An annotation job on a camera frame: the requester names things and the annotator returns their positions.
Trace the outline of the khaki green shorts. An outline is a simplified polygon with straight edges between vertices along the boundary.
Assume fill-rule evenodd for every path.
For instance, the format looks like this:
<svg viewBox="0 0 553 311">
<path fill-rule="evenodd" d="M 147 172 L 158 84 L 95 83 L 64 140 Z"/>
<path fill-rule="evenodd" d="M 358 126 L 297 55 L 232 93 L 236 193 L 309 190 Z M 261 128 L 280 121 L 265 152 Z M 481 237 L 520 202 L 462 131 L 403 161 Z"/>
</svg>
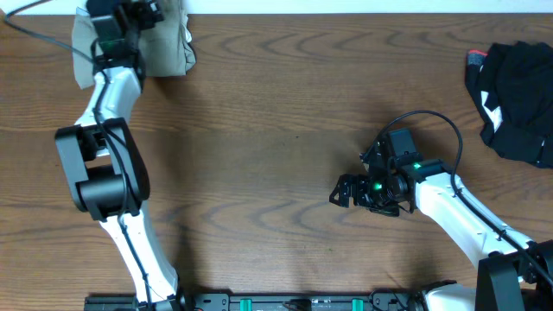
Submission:
<svg viewBox="0 0 553 311">
<path fill-rule="evenodd" d="M 182 14 L 187 13 L 182 0 L 160 2 L 164 20 L 154 28 L 141 33 L 139 49 L 145 59 L 149 77 L 182 76 L 185 72 L 184 31 L 181 27 Z M 96 31 L 86 11 L 76 9 L 73 23 L 73 47 L 89 56 Z"/>
</svg>

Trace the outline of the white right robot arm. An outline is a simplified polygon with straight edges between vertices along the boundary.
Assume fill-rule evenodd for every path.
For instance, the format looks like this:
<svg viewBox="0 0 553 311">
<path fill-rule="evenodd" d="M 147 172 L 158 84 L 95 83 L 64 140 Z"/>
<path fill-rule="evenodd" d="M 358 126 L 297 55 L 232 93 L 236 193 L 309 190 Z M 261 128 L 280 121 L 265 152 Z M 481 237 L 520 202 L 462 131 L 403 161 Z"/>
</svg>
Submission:
<svg viewBox="0 0 553 311">
<path fill-rule="evenodd" d="M 342 175 L 331 203 L 397 217 L 420 211 L 434 220 L 477 269 L 477 285 L 439 282 L 408 310 L 550 310 L 552 243 L 536 243 L 495 216 L 441 160 L 424 160 L 410 136 L 379 138 L 361 156 L 366 175 Z"/>
</svg>

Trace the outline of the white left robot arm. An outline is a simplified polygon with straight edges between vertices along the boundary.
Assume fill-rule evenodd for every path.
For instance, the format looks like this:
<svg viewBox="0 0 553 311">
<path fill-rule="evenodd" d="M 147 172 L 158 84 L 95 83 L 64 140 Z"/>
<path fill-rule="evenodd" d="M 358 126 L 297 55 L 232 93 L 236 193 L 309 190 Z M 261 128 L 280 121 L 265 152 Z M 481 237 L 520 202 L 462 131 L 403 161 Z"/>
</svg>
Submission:
<svg viewBox="0 0 553 311">
<path fill-rule="evenodd" d="M 91 45 L 94 90 L 76 123 L 55 133 L 74 205 L 109 234 L 131 278 L 134 295 L 88 296 L 86 310 L 183 310 L 176 269 L 149 217 L 147 169 L 128 122 L 143 92 L 146 66 L 140 34 L 162 21 L 156 1 L 89 1 L 97 39 Z"/>
</svg>

